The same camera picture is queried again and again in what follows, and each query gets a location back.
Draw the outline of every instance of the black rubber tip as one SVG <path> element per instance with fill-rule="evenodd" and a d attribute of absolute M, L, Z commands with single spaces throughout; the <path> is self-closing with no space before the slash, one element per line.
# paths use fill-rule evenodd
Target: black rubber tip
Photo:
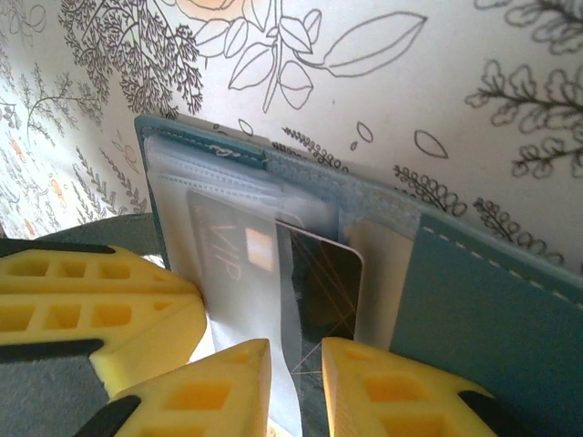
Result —
<path fill-rule="evenodd" d="M 99 410 L 74 437 L 114 437 L 141 404 L 135 395 L 113 401 Z"/>
<path fill-rule="evenodd" d="M 0 346 L 0 364 L 54 358 L 88 357 L 105 343 L 100 339 L 46 341 Z"/>
<path fill-rule="evenodd" d="M 0 258 L 34 249 L 59 250 L 62 252 L 116 253 L 110 246 L 99 246 L 97 244 L 57 243 L 38 239 L 0 239 Z"/>
<path fill-rule="evenodd" d="M 477 391 L 460 391 L 458 396 L 497 437 L 534 437 L 496 399 Z"/>

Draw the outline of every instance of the wallet stitching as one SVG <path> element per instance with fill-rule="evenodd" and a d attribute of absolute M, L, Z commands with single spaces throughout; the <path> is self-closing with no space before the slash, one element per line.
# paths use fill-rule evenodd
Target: wallet stitching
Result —
<path fill-rule="evenodd" d="M 564 300 L 565 302 L 570 303 L 571 305 L 573 305 L 575 308 L 579 309 L 579 310 L 583 310 L 583 302 L 577 302 L 575 300 L 570 299 L 569 297 L 565 296 L 564 294 L 562 294 L 561 292 L 559 292 L 558 290 L 549 290 L 547 289 L 544 285 L 542 285 L 539 282 L 536 282 L 535 280 L 532 279 L 528 279 L 525 278 L 524 276 L 522 276 L 520 273 L 518 273 L 515 270 L 512 269 L 507 269 L 506 267 L 502 266 L 499 262 L 496 262 L 492 259 L 488 259 L 485 258 L 484 256 L 480 255 L 477 252 L 474 252 L 473 250 L 469 249 L 465 244 L 460 243 L 459 241 L 453 241 L 452 239 L 450 239 L 449 237 L 447 237 L 444 234 L 440 234 L 439 232 L 436 232 L 434 229 L 431 229 L 427 226 L 423 226 L 423 230 L 432 234 L 435 234 L 436 236 L 438 236 L 440 239 L 444 240 L 444 241 L 448 241 L 450 243 L 455 243 L 455 245 L 460 248 L 461 250 L 465 250 L 467 252 L 470 252 L 470 255 L 473 256 L 474 258 L 478 258 L 481 259 L 482 261 L 487 261 L 489 264 L 491 264 L 494 267 L 497 267 L 499 269 L 505 270 L 508 273 L 510 273 L 512 276 L 514 276 L 515 278 L 521 279 L 524 282 L 528 282 L 531 285 L 533 285 L 534 287 L 546 291 L 547 293 L 552 294 L 553 296 L 555 296 L 558 299 Z"/>
<path fill-rule="evenodd" d="M 207 145 L 207 144 L 201 143 L 200 141 L 197 141 L 194 138 L 186 137 L 184 135 L 177 134 L 175 132 L 171 132 L 171 131 L 166 130 L 166 129 L 162 129 L 160 127 L 152 127 L 152 126 L 143 127 L 142 128 L 142 137 L 145 137 L 146 130 L 158 131 L 158 132 L 161 132 L 163 134 L 169 135 L 171 137 L 176 137 L 176 138 L 182 139 L 190 144 L 195 144 L 198 147 L 204 147 L 207 150 L 214 152 L 214 154 L 217 155 L 218 157 L 226 157 L 226 156 L 231 155 L 235 158 L 247 158 L 247 159 L 251 159 L 251 160 L 256 161 L 256 162 L 263 162 L 261 159 L 257 159 L 256 157 L 253 157 L 251 155 L 247 155 L 245 153 L 240 153 L 240 152 L 235 152 L 234 150 L 231 150 L 229 148 L 223 148 L 221 146 L 217 146 L 214 144 Z"/>

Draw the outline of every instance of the floral wallpaper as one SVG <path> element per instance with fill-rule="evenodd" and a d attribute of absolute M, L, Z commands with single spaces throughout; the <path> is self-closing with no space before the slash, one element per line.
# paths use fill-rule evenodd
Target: floral wallpaper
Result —
<path fill-rule="evenodd" d="M 3 0 L 6 235 L 148 211 L 140 113 L 268 138 L 583 273 L 583 0 Z"/>

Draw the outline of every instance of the white stitching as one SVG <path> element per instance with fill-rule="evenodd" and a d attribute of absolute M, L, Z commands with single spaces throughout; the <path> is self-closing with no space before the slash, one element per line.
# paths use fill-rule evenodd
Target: white stitching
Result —
<path fill-rule="evenodd" d="M 181 139 L 181 140 L 183 140 L 183 141 L 186 141 L 186 142 L 188 142 L 188 143 L 190 143 L 190 144 L 195 144 L 195 145 L 197 145 L 198 147 L 204 147 L 204 148 L 206 148 L 206 149 L 208 149 L 208 150 L 210 150 L 210 151 L 213 151 L 213 152 L 215 152 L 215 153 L 217 153 L 217 149 L 218 149 L 218 148 L 221 148 L 221 147 L 219 147 L 219 146 L 217 146 L 217 145 L 206 145 L 206 144 L 204 144 L 204 143 L 201 143 L 200 141 L 197 141 L 197 140 L 196 140 L 196 139 L 194 139 L 194 138 L 185 137 L 184 135 L 177 134 L 177 133 L 175 133 L 175 132 L 170 132 L 169 130 L 166 130 L 166 129 L 160 129 L 159 127 L 152 127 L 152 126 L 145 126 L 145 127 L 143 127 L 143 128 L 142 128 L 142 137 L 146 137 L 146 136 L 145 136 L 145 132 L 146 132 L 146 130 L 152 130 L 152 131 L 155 131 L 155 132 L 156 132 L 156 131 L 158 131 L 158 132 L 161 132 L 162 134 L 165 134 L 165 135 L 168 135 L 168 136 L 171 136 L 171 137 L 176 137 L 176 138 L 179 138 L 179 139 Z M 251 159 L 251 160 L 253 160 L 253 161 L 257 161 L 257 162 L 261 162 L 261 163 L 263 162 L 263 160 L 262 160 L 262 159 L 257 159 L 256 157 L 252 157 L 251 155 L 246 155 L 246 154 L 244 154 L 244 153 L 241 153 L 241 154 L 240 154 L 239 152 L 232 152 L 232 153 L 233 153 L 235 156 L 236 156 L 236 155 L 239 155 L 239 156 L 238 156 L 238 157 L 236 157 L 236 158 L 243 157 L 243 158 L 248 158 L 248 159 Z"/>
<path fill-rule="evenodd" d="M 443 235 L 443 234 L 440 234 L 440 233 L 438 233 L 438 232 L 435 232 L 435 230 L 434 230 L 434 229 L 428 228 L 427 226 L 423 226 L 423 230 L 424 230 L 424 231 L 426 231 L 426 232 L 430 232 L 430 233 L 432 233 L 432 234 L 436 234 L 436 235 L 438 235 L 440 239 L 444 239 L 444 240 L 446 240 L 446 241 L 451 241 L 451 242 L 454 242 L 454 243 L 455 243 L 455 245 L 456 245 L 458 248 L 462 249 L 462 250 L 469 250 L 469 249 L 468 249 L 468 248 L 467 248 L 465 245 L 463 245 L 462 243 L 460 243 L 460 242 L 458 242 L 458 241 L 452 241 L 452 240 L 451 240 L 449 237 L 447 237 L 446 235 Z M 492 266 L 494 266 L 494 267 L 498 267 L 498 268 L 500 268 L 500 269 L 502 269 L 502 270 L 505 270 L 505 271 L 507 271 L 508 273 L 510 273 L 512 276 L 514 276 L 514 277 L 516 277 L 516 278 L 519 278 L 519 279 L 521 279 L 521 280 L 524 280 L 524 281 L 528 281 L 530 284 L 534 285 L 534 286 L 535 286 L 535 287 L 537 287 L 538 289 L 541 289 L 541 290 L 543 290 L 543 291 L 546 291 L 547 293 L 551 293 L 551 294 L 552 294 L 553 296 L 555 296 L 556 298 L 558 298 L 558 299 L 561 299 L 561 300 L 564 300 L 565 302 L 568 302 L 568 303 L 570 303 L 570 304 L 574 305 L 576 308 L 578 308 L 578 309 L 580 309 L 580 310 L 583 310 L 583 302 L 577 302 L 577 301 L 575 301 L 575 300 L 572 300 L 572 299 L 570 299 L 569 297 L 565 296 L 564 294 L 560 293 L 560 292 L 559 292 L 559 291 L 557 291 L 557 290 L 552 290 L 552 291 L 551 291 L 551 290 L 548 290 L 548 289 L 546 289 L 546 288 L 545 288 L 545 287 L 544 287 L 542 284 L 540 284 L 540 283 L 538 283 L 538 282 L 536 282 L 536 281 L 534 281 L 534 280 L 531 280 L 531 279 L 526 279 L 526 278 L 524 278 L 524 277 L 523 277 L 523 276 L 521 276 L 521 275 L 520 275 L 520 274 L 519 274 L 517 271 L 511 270 L 511 269 L 506 269 L 506 268 L 502 267 L 502 266 L 500 265 L 500 263 L 499 263 L 499 262 L 496 262 L 496 261 L 494 261 L 494 260 L 492 260 L 492 259 L 485 259 L 485 258 L 484 258 L 482 255 L 480 255 L 479 253 L 477 253 L 477 252 L 474 252 L 474 251 L 472 251 L 472 250 L 469 250 L 469 251 L 470 251 L 470 253 L 471 253 L 471 254 L 472 254 L 474 257 L 476 257 L 476 258 L 478 258 L 478 259 L 483 259 L 483 260 L 486 260 L 486 261 L 488 261 L 488 263 L 490 263 Z"/>

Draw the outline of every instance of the wallet flap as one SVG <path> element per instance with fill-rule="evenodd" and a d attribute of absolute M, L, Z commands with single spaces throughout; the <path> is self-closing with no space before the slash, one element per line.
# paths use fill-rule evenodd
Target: wallet flap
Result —
<path fill-rule="evenodd" d="M 391 351 L 482 384 L 537 435 L 581 435 L 582 290 L 423 216 Z"/>

